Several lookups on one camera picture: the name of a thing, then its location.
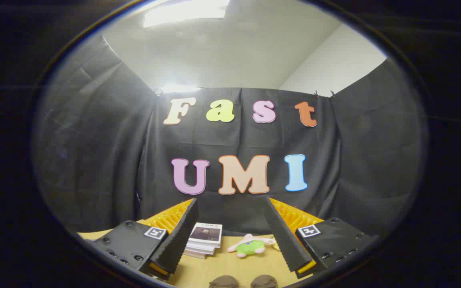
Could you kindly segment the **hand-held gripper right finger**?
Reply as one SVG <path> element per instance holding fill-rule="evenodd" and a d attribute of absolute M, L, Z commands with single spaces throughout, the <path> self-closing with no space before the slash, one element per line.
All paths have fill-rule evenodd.
<path fill-rule="evenodd" d="M 298 278 L 342 266 L 377 240 L 340 218 L 322 220 L 269 197 L 263 199 L 263 214 Z"/>

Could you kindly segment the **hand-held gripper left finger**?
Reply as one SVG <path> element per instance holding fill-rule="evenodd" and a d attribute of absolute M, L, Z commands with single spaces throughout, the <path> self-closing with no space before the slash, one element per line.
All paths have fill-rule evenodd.
<path fill-rule="evenodd" d="M 126 219 L 114 228 L 83 233 L 82 237 L 123 268 L 169 280 L 177 270 L 198 215 L 197 200 L 191 198 L 148 219 Z"/>

